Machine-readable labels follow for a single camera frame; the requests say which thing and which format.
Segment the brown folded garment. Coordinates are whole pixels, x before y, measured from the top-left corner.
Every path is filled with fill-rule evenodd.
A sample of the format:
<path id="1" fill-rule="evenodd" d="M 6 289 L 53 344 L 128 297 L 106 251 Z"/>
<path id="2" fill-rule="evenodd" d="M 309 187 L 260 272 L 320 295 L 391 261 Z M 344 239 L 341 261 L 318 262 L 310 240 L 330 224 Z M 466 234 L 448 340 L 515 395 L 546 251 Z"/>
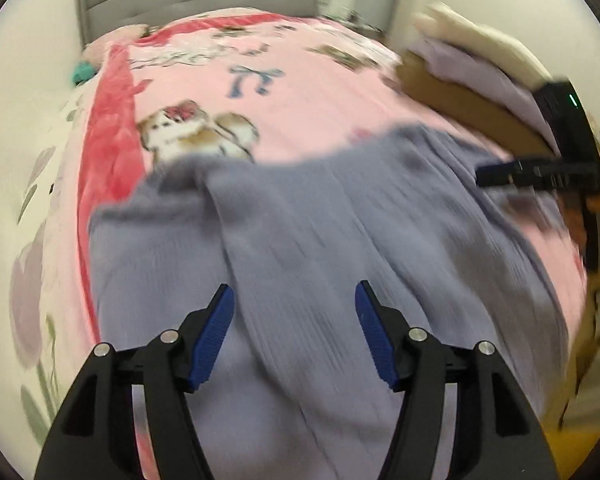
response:
<path id="1" fill-rule="evenodd" d="M 425 60 L 417 54 L 402 55 L 396 66 L 396 79 L 402 92 L 411 99 L 467 129 L 477 130 L 509 153 L 517 156 L 557 154 L 549 140 L 505 107 L 461 84 L 431 75 Z"/>

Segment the cream quilted folded garment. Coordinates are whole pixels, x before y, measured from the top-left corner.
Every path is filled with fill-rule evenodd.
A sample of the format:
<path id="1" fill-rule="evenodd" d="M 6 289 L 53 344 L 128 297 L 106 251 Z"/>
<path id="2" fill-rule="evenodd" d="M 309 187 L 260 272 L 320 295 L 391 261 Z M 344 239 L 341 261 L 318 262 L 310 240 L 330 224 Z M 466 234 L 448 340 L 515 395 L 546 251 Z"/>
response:
<path id="1" fill-rule="evenodd" d="M 422 36 L 441 40 L 491 62 L 529 90 L 553 79 L 548 69 L 517 38 L 485 24 L 477 24 L 445 3 L 431 3 L 413 15 Z"/>

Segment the pink cartoon fleece blanket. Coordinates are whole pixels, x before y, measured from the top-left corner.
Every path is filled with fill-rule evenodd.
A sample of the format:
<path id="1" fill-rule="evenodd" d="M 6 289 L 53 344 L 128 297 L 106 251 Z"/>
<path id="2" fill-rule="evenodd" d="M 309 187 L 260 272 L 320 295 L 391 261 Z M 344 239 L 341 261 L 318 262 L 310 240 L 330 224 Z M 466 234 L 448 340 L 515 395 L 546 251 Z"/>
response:
<path id="1" fill-rule="evenodd" d="M 484 148 L 492 158 L 481 165 L 520 157 L 403 93 L 399 64 L 392 51 L 338 24 L 265 12 L 188 18 L 135 41 L 108 44 L 90 81 L 98 86 L 78 179 L 78 256 L 94 345 L 133 348 L 115 346 L 99 327 L 88 235 L 92 215 L 127 202 L 155 170 L 181 158 L 290 166 L 410 125 Z M 519 191 L 550 196 L 562 218 L 552 194 Z M 543 415 L 562 382 L 586 278 L 563 218 L 558 232 L 531 240 L 568 330 L 562 374 L 543 411 L 533 408 Z"/>

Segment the floral white bed sheet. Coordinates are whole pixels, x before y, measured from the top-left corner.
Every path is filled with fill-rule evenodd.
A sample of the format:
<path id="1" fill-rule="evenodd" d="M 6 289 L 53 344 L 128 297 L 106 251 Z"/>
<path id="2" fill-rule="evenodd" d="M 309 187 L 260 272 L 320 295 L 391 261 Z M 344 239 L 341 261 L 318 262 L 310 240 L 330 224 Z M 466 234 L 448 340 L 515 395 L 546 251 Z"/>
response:
<path id="1" fill-rule="evenodd" d="M 78 256 L 78 179 L 97 86 L 75 88 L 44 129 L 16 224 L 9 319 L 20 410 L 37 450 L 97 339 Z"/>

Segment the teal small toy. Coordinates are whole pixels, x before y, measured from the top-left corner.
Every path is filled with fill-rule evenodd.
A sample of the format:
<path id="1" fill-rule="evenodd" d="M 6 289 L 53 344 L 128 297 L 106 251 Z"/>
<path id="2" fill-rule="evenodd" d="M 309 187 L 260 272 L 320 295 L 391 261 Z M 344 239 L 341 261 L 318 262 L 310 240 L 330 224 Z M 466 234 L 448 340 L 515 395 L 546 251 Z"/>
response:
<path id="1" fill-rule="evenodd" d="M 96 74 L 97 70 L 91 63 L 79 62 L 73 70 L 71 80 L 75 86 L 79 86 L 94 78 Z"/>

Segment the pink plush pillow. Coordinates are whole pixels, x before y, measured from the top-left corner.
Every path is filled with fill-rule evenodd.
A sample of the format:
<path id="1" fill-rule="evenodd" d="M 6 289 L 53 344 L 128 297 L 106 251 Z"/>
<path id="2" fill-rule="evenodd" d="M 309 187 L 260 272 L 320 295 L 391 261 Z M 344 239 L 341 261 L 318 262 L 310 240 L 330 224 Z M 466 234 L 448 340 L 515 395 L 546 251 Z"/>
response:
<path id="1" fill-rule="evenodd" d="M 92 65 L 102 64 L 106 47 L 113 42 L 130 42 L 143 38 L 148 31 L 146 24 L 125 25 L 111 32 L 106 32 L 85 46 L 82 52 L 82 60 Z"/>

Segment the lilac folded garment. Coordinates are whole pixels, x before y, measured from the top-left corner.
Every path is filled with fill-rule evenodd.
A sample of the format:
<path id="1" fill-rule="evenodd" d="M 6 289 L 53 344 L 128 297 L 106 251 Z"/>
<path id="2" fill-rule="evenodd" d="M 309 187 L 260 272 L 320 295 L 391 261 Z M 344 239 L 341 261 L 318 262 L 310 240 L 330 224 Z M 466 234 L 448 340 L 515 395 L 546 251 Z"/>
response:
<path id="1" fill-rule="evenodd" d="M 454 82 L 501 105 L 539 133 L 555 154 L 559 148 L 531 92 L 489 61 L 437 39 L 422 38 L 408 47 L 425 61 L 427 72 Z"/>

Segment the purple knit hooded cardigan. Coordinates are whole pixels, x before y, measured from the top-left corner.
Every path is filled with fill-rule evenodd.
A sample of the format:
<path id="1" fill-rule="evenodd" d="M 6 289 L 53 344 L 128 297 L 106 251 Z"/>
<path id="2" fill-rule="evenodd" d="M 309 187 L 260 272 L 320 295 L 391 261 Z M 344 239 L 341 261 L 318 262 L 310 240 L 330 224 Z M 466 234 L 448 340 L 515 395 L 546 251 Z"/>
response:
<path id="1" fill-rule="evenodd" d="M 379 379 L 355 286 L 446 344 L 492 341 L 542 412 L 568 330 L 535 234 L 556 202 L 483 190 L 484 148 L 420 125 L 295 165 L 188 156 L 92 215 L 102 336 L 146 344 L 221 284 L 236 312 L 189 408 L 219 479 L 373 479 L 401 400 Z"/>

